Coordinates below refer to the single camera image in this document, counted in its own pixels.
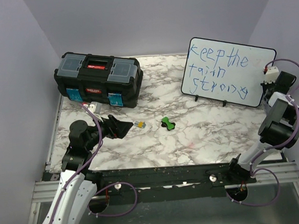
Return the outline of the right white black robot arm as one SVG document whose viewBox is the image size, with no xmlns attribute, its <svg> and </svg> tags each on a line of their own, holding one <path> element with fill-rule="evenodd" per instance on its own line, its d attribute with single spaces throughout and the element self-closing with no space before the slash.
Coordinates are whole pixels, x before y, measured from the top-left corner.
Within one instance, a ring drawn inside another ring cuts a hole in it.
<svg viewBox="0 0 299 224">
<path fill-rule="evenodd" d="M 280 72 L 276 81 L 262 84 L 270 108 L 258 130 L 259 140 L 230 161 L 226 179 L 237 184 L 254 176 L 254 170 L 275 150 L 291 148 L 299 138 L 299 106 L 288 94 L 296 76 Z"/>
</svg>

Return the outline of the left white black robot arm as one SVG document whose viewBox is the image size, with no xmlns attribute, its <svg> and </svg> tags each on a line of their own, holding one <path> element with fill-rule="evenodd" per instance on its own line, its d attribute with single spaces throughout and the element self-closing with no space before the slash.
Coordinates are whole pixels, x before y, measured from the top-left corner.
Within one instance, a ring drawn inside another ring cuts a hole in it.
<svg viewBox="0 0 299 224">
<path fill-rule="evenodd" d="M 102 175 L 88 169 L 97 154 L 93 149 L 100 149 L 105 137 L 123 139 L 132 127 L 132 122 L 119 121 L 112 115 L 95 121 L 95 126 L 84 120 L 70 125 L 70 143 L 62 158 L 58 188 L 42 224 L 80 223 L 92 197 L 106 189 Z"/>
</svg>

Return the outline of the white dry-erase whiteboard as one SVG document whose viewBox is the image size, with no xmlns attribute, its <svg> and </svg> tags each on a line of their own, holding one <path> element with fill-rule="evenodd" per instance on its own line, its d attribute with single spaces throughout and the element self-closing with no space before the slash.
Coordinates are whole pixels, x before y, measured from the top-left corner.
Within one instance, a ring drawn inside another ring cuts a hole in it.
<svg viewBox="0 0 299 224">
<path fill-rule="evenodd" d="M 271 48 L 205 38 L 189 43 L 181 92 L 194 97 L 260 106 L 265 65 L 276 58 Z"/>
</svg>

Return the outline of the green black whiteboard eraser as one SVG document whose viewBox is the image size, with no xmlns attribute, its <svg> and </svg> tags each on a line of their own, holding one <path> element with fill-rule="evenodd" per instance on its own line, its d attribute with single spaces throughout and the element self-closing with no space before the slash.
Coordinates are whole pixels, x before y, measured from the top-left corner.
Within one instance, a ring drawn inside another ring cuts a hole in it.
<svg viewBox="0 0 299 224">
<path fill-rule="evenodd" d="M 168 117 L 164 117 L 161 119 L 161 126 L 167 130 L 174 130 L 176 124 L 174 122 L 170 122 Z"/>
</svg>

